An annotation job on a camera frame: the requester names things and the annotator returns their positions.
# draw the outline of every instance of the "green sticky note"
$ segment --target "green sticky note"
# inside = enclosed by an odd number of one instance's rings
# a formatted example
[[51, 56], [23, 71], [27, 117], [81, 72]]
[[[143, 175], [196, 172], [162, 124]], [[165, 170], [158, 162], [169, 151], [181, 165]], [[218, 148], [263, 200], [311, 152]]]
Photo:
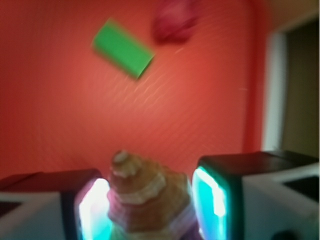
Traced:
[[109, 19], [93, 40], [94, 48], [139, 78], [150, 64], [154, 54], [113, 19]]

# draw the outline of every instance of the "pink object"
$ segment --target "pink object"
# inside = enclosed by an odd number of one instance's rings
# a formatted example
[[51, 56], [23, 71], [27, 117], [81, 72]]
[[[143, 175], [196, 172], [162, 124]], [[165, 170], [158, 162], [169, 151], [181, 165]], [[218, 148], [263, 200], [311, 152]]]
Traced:
[[153, 35], [156, 40], [186, 41], [198, 19], [197, 0], [161, 0], [156, 11]]
[[194, 224], [179, 240], [203, 240], [198, 223]]

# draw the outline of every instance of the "red wall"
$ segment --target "red wall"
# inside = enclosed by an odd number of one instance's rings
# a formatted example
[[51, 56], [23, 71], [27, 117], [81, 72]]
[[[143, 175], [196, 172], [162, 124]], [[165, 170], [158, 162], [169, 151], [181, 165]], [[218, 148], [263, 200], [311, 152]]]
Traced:
[[[157, 1], [2, 0], [0, 177], [95, 167], [119, 149], [191, 175], [202, 155], [260, 149], [259, 1], [201, 0], [195, 35], [157, 45]], [[155, 52], [138, 81], [96, 55], [113, 17]]]

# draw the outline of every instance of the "shell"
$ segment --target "shell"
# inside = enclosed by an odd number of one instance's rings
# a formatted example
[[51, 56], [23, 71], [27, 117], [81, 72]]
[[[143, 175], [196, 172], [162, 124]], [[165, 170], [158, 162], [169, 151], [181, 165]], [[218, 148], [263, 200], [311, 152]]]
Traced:
[[178, 240], [197, 224], [187, 175], [135, 154], [115, 158], [107, 194], [112, 239]]
[[111, 171], [115, 176], [127, 178], [134, 176], [141, 166], [138, 156], [121, 151], [113, 157]]

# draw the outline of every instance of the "glowing cyan light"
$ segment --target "glowing cyan light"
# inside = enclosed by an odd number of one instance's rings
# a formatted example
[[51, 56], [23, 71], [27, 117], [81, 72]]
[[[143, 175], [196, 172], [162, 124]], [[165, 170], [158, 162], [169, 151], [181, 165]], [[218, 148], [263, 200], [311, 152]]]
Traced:
[[112, 222], [107, 216], [109, 183], [98, 178], [79, 204], [82, 236], [84, 240], [109, 239]]
[[192, 191], [203, 239], [228, 239], [226, 189], [204, 168], [198, 167], [193, 173]]
[[213, 212], [215, 215], [223, 217], [226, 214], [226, 197], [224, 191], [219, 187], [219, 184], [215, 181], [215, 179], [206, 171], [202, 170], [201, 168], [197, 168], [195, 173], [211, 187], [213, 195]]

